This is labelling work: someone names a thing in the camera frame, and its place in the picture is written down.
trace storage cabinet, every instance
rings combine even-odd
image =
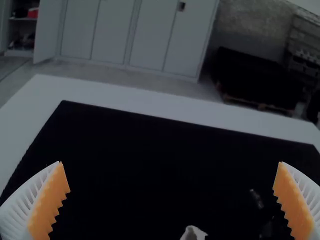
[[[68,0],[61,55],[91,58],[99,4],[100,0]]]
[[[3,5],[7,15],[11,1]],[[99,61],[194,81],[200,74],[219,2],[37,1],[34,63],[54,57]],[[7,28],[8,24],[2,24],[0,33],[5,39]]]
[[[187,0],[172,30],[164,71],[195,78],[207,49],[215,0]]]
[[[92,60],[123,64],[135,0],[101,0]]]
[[[177,6],[177,0],[142,0],[131,66],[162,70]]]

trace white cabinet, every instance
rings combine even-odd
[[[178,11],[165,59],[164,71],[195,78],[207,49],[215,0],[186,0]]]
[[[63,0],[40,1],[33,53],[35,64],[56,55],[62,3]]]
[[[100,0],[68,0],[61,55],[91,58],[99,3]]]
[[[142,0],[130,65],[197,79],[218,0]]]
[[[162,70],[177,4],[177,0],[142,0],[131,52],[131,66]]]
[[[68,0],[61,56],[197,80],[218,2]]]
[[[101,0],[92,60],[123,64],[135,0]]]

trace small white object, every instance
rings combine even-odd
[[[208,234],[200,230],[198,227],[190,225],[185,228],[185,232],[180,240],[189,240],[190,235],[195,235],[196,240],[205,240],[206,236],[208,236]]]

